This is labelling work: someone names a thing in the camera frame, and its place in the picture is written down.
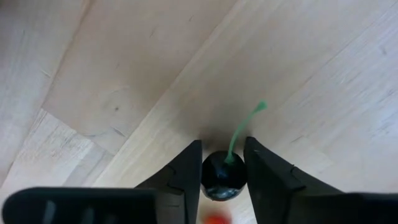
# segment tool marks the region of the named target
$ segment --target green wire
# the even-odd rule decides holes
[[[228,155],[225,158],[224,162],[228,164],[232,164],[234,162],[234,157],[232,155],[232,151],[234,150],[235,147],[235,142],[239,136],[239,133],[248,125],[249,121],[253,118],[256,113],[267,109],[267,103],[265,101],[261,101],[256,108],[247,116],[245,120],[238,126],[236,131],[234,132],[234,135],[232,136],[231,142],[229,143],[229,149],[228,149]]]

